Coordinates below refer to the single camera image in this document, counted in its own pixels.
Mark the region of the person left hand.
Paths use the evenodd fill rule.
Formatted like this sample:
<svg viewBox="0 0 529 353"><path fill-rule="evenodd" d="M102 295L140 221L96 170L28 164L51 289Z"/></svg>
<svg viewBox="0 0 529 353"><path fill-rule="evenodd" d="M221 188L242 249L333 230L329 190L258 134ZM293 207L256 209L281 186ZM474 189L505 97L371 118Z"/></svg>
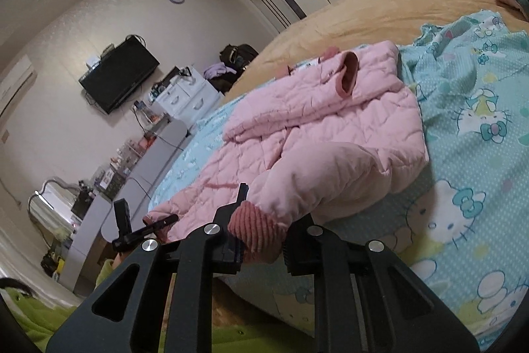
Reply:
<svg viewBox="0 0 529 353"><path fill-rule="evenodd" d="M130 254L130 252L118 253L111 263L111 268L113 270L116 269L128 256L130 256Z"/></svg>

